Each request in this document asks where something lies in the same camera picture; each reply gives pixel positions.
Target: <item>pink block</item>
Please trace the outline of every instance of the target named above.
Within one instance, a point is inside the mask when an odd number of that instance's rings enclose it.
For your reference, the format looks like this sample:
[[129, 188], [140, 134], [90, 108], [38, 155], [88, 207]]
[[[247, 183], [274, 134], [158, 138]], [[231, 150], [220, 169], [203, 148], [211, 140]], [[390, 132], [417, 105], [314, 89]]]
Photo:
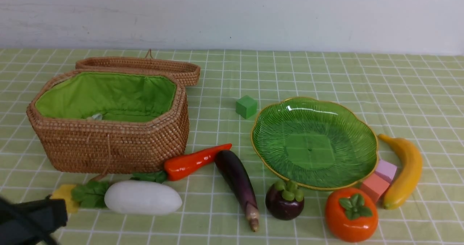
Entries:
[[393, 178], [395, 177], [396, 170], [398, 168], [396, 165], [391, 164], [387, 161], [380, 160], [376, 168], [376, 175], [380, 176], [388, 183], [392, 183]]
[[388, 182], [376, 174], [371, 174], [371, 176], [362, 182], [360, 189], [376, 203], [388, 187], [390, 187]]

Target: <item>toy fruit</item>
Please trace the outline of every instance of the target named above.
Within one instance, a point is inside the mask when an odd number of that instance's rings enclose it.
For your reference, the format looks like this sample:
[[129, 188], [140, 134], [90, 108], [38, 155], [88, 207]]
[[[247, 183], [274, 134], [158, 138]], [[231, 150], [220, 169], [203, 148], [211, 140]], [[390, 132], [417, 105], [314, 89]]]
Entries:
[[422, 156], [416, 146], [404, 138], [391, 138], [379, 134], [378, 138], [387, 143], [403, 164], [398, 178], [393, 181], [383, 197], [383, 207], [393, 210], [400, 207], [416, 188], [422, 174]]
[[63, 199], [66, 205], [66, 212], [76, 213], [79, 209], [79, 202], [74, 201], [71, 194], [76, 186], [76, 184], [63, 184], [52, 193], [50, 199]]
[[332, 192], [325, 207], [325, 219], [333, 235], [345, 242], [362, 242], [377, 229], [374, 202], [361, 190], [349, 187]]
[[279, 220], [293, 220], [305, 206], [305, 195], [295, 181], [275, 182], [266, 193], [266, 208]]

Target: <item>wicker basket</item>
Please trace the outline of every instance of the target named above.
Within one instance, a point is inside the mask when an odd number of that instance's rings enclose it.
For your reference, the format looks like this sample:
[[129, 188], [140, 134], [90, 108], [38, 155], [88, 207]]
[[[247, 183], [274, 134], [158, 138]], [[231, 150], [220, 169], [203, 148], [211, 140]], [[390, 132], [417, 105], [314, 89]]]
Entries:
[[[63, 119], [42, 116], [38, 99], [82, 72], [161, 75], [175, 84], [171, 108], [148, 122]], [[48, 81], [28, 105], [28, 119], [51, 164], [59, 171], [96, 174], [156, 172], [166, 159], [184, 154], [189, 136], [185, 87], [163, 72], [148, 70], [73, 70]]]
[[161, 60], [139, 57], [89, 57], [76, 62], [76, 69], [117, 69], [131, 68], [144, 71], [160, 71], [164, 75], [171, 75], [184, 86], [193, 86], [198, 83], [200, 67], [192, 63], [173, 60]]

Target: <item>toy carrot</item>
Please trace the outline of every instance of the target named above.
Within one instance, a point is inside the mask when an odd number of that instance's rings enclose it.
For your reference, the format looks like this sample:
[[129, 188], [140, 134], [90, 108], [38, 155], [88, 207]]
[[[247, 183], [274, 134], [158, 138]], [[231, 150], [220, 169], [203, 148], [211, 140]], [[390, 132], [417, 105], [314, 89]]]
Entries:
[[202, 151], [197, 151], [192, 154], [184, 154], [164, 162], [164, 171], [143, 174], [134, 173], [132, 179], [154, 181], [158, 183], [169, 181], [177, 181], [191, 175], [201, 167], [214, 162], [214, 158], [219, 151], [230, 150], [232, 143], [222, 144], [219, 146], [210, 147]]

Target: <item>orange block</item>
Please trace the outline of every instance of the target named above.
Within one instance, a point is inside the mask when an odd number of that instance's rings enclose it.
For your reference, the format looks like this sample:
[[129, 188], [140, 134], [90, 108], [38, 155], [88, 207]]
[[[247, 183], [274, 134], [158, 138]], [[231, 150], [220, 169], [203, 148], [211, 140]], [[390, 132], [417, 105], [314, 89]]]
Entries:
[[371, 174], [361, 184], [361, 190], [365, 192], [374, 203], [386, 192], [390, 184], [376, 174]]

